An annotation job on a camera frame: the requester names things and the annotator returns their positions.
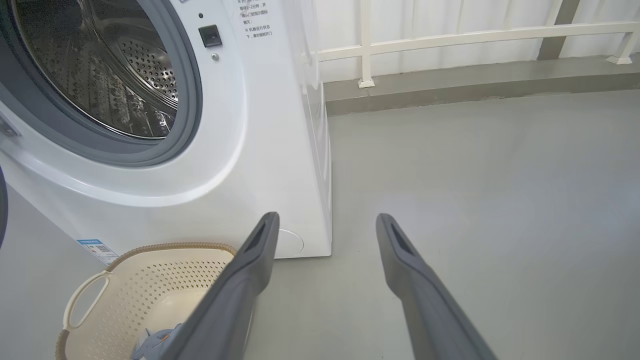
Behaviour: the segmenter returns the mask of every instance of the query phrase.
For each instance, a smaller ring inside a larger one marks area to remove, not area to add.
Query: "basket handle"
[[[73,329],[77,329],[78,327],[80,327],[80,325],[82,325],[82,323],[86,320],[86,317],[89,316],[89,313],[91,313],[91,310],[93,310],[93,307],[96,305],[96,303],[98,303],[98,300],[100,300],[100,297],[104,293],[104,290],[107,289],[107,285],[109,285],[110,274],[111,273],[106,270],[103,272],[99,272],[94,276],[91,276],[82,285],[80,285],[78,289],[76,289],[74,294],[71,295],[71,299],[69,299],[69,302],[67,303],[67,308],[65,308],[65,315],[64,315],[64,318],[62,319],[63,329],[73,330]],[[74,312],[74,308],[76,306],[76,302],[78,298],[91,284],[98,281],[98,279],[102,277],[106,279],[106,282],[104,283],[104,286],[102,287],[102,290],[100,290],[100,293],[98,294],[98,296],[96,296],[95,300],[93,301],[93,304],[91,304],[89,309],[87,309],[86,313],[83,315],[82,319],[80,319],[79,323],[71,324],[71,314]]]

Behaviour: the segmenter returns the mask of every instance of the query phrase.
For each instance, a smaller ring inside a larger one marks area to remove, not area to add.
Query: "gray floor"
[[[375,217],[396,217],[501,360],[637,359],[640,90],[330,119],[333,256],[277,261],[247,360],[412,358]],[[10,191],[0,348],[52,359],[103,265]]]

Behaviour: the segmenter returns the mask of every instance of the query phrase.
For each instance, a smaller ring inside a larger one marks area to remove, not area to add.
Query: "white washing machine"
[[[331,154],[312,0],[3,0],[0,163],[76,240],[117,254],[331,254]]]

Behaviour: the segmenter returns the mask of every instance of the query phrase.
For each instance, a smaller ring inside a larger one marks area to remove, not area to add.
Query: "laundry basket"
[[[126,360],[144,329],[187,320],[236,250],[220,243],[171,243],[132,250],[89,278],[71,296],[56,360]],[[79,323],[70,318],[91,284],[106,282]]]

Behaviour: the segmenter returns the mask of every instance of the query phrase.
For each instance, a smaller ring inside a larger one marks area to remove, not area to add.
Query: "epoxy floor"
[[[393,215],[501,360],[637,359],[640,90],[330,119],[333,256],[277,261],[245,359],[412,359]]]

